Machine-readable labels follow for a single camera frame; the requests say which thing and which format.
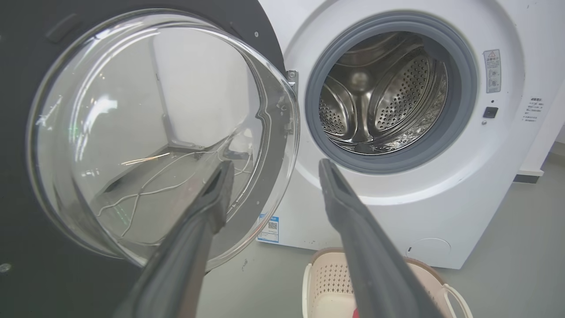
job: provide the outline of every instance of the sticker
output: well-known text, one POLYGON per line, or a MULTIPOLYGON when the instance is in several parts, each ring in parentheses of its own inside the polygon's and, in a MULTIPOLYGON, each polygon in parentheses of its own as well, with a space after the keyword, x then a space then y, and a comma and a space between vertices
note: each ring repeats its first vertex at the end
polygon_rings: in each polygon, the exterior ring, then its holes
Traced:
MULTIPOLYGON (((261 221, 265 217, 265 214, 259 215, 259 221, 261 221)), ((257 240, 262 240, 265 242, 279 242, 279 217, 273 216, 271 220, 267 222, 267 225, 259 233, 257 240)))
POLYGON ((500 50, 484 51, 486 67, 486 92, 500 92, 502 74, 500 71, 500 50))
POLYGON ((541 117, 541 112, 544 109, 544 101, 541 98, 531 97, 524 115, 522 116, 523 122, 535 123, 541 117))

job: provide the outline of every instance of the laundry basket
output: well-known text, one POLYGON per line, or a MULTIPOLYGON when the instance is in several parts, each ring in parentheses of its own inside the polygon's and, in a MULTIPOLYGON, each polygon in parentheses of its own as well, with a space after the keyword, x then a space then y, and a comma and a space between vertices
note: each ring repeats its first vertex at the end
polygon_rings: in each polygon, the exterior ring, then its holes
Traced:
MULTIPOLYGON (((455 318, 449 295, 458 302, 465 318, 472 318, 461 295, 424 263, 405 259, 432 300, 446 318, 455 318)), ((341 248, 317 252, 304 271, 302 281, 303 318, 351 318, 357 308, 345 253, 341 248)))

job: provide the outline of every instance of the gray rubber seal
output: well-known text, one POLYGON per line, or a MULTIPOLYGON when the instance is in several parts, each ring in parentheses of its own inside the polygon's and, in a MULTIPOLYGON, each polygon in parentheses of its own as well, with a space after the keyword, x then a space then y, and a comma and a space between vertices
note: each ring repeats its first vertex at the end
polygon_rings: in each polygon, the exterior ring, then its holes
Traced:
POLYGON ((321 55, 306 87, 306 122, 317 145, 338 164, 363 173, 397 173, 420 166, 449 147, 467 125, 476 96, 476 63, 469 46, 455 30, 431 16, 390 12, 354 25, 338 36, 321 55), (432 128, 409 147, 378 156, 348 152, 333 144, 320 124, 318 104, 325 78, 343 53, 355 44, 394 31, 423 36, 427 52, 445 63, 449 91, 444 110, 432 128))

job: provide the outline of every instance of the gray floor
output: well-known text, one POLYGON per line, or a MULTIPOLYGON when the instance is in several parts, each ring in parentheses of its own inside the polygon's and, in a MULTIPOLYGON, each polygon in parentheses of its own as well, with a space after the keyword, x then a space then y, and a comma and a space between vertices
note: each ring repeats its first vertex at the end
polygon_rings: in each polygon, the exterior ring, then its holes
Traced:
MULTIPOLYGON (((474 317, 565 317, 565 160, 515 183, 461 270, 439 269, 474 317)), ((198 317, 301 317, 313 251, 253 242, 204 280, 198 317)))

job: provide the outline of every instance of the screw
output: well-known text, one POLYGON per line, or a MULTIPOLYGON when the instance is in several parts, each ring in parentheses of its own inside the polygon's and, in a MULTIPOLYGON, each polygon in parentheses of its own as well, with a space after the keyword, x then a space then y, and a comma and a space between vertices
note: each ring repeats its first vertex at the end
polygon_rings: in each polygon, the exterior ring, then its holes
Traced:
POLYGON ((4 264, 0 265, 0 273, 6 273, 6 272, 8 272, 11 268, 12 268, 12 265, 11 265, 11 264, 4 263, 4 264))

